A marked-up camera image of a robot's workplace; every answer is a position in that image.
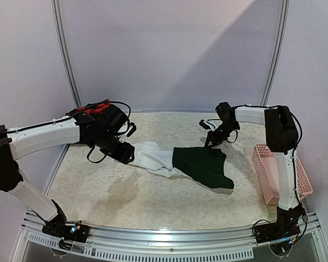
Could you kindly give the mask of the dark green garment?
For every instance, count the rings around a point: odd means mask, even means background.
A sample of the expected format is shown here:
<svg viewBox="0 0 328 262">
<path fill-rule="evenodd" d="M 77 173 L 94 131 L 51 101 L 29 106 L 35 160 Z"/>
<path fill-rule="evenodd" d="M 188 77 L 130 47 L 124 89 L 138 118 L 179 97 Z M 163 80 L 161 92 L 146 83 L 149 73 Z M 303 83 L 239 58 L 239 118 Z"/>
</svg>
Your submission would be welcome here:
<svg viewBox="0 0 328 262">
<path fill-rule="evenodd" d="M 191 179 L 210 189 L 234 189 L 234 182 L 225 176 L 226 154 L 206 147 L 175 147 L 172 165 Z"/>
</svg>

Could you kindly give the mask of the red black plaid shirt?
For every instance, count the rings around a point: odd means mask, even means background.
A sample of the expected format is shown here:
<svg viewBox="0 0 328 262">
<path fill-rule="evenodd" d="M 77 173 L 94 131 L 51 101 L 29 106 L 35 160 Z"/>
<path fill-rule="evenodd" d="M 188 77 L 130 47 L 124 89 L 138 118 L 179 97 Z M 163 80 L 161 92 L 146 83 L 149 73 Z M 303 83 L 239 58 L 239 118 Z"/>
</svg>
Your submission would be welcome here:
<svg viewBox="0 0 328 262">
<path fill-rule="evenodd" d="M 66 116 L 73 116 L 79 114 L 80 112 L 85 112 L 89 115 L 98 115 L 106 111 L 111 106 L 110 100 L 106 99 L 98 103 L 87 104 L 82 108 L 76 108 L 66 113 Z"/>
</svg>

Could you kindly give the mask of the white cloth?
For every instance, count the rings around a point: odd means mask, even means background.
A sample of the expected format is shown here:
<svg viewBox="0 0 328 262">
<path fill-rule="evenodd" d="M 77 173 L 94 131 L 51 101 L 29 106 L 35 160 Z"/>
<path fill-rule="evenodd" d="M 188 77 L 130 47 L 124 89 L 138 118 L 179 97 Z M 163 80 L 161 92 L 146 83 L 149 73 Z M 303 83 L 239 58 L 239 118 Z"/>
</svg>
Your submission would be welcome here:
<svg viewBox="0 0 328 262">
<path fill-rule="evenodd" d="M 130 145 L 134 147 L 134 160 L 129 162 L 130 166 L 144 169 L 152 175 L 171 180 L 177 178 L 188 179 L 202 186 L 202 183 L 195 181 L 192 177 L 173 166 L 173 148 L 163 150 L 153 141 L 135 141 L 130 142 Z"/>
</svg>

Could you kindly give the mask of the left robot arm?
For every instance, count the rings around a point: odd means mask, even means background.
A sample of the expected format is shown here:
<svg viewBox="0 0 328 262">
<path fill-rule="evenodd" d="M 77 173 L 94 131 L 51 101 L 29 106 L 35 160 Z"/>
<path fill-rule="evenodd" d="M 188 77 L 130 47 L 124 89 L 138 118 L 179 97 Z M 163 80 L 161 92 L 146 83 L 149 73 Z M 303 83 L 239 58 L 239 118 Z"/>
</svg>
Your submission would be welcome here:
<svg viewBox="0 0 328 262">
<path fill-rule="evenodd" d="M 136 125 L 122 102 L 108 99 L 75 108 L 65 116 L 25 127 L 0 126 L 0 191 L 25 203 L 59 237 L 70 233 L 70 225 L 58 204 L 48 199 L 25 176 L 18 161 L 47 149 L 64 145 L 98 148 L 104 157 L 122 164 L 134 160 L 134 147 L 120 140 L 131 136 Z"/>
</svg>

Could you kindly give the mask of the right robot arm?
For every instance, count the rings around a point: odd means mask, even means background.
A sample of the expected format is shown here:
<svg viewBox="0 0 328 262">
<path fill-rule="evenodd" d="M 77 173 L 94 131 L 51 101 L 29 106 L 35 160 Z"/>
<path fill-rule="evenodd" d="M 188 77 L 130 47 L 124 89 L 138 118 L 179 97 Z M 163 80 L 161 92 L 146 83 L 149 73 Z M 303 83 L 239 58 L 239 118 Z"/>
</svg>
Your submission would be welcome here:
<svg viewBox="0 0 328 262">
<path fill-rule="evenodd" d="M 272 225 L 272 233 L 283 238 L 292 231 L 293 225 L 303 215 L 297 185 L 296 150 L 302 138 L 302 129 L 296 117 L 284 105 L 231 106 L 221 102 L 216 106 L 221 124 L 210 130 L 205 147 L 214 147 L 227 141 L 232 132 L 240 130 L 240 123 L 252 123 L 264 126 L 266 144 L 276 161 L 279 181 L 279 200 L 277 221 Z"/>
</svg>

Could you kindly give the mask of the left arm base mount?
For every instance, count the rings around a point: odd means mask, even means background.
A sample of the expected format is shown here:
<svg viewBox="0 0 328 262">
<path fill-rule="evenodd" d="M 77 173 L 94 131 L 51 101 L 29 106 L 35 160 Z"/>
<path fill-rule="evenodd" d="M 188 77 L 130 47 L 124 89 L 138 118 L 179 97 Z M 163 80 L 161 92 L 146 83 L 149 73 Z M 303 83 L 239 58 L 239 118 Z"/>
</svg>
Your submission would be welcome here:
<svg viewBox="0 0 328 262">
<path fill-rule="evenodd" d="M 57 216 L 44 223 L 42 233 L 63 238 L 66 241 L 85 243 L 89 237 L 90 227 L 81 222 L 67 222 L 63 216 Z"/>
</svg>

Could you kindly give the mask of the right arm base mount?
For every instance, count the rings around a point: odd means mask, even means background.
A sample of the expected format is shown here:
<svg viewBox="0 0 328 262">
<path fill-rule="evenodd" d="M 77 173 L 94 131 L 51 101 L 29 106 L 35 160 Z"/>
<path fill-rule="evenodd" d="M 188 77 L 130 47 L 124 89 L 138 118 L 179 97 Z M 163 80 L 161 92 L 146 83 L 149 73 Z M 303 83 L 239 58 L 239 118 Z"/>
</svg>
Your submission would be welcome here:
<svg viewBox="0 0 328 262">
<path fill-rule="evenodd" d="M 289 244 L 294 245 L 299 241 L 307 230 L 308 216 L 301 217 L 305 226 L 301 231 L 298 218 L 285 218 L 279 216 L 276 222 L 261 219 L 252 226 L 252 234 L 257 243 L 271 242 L 274 240 L 289 239 Z"/>
</svg>

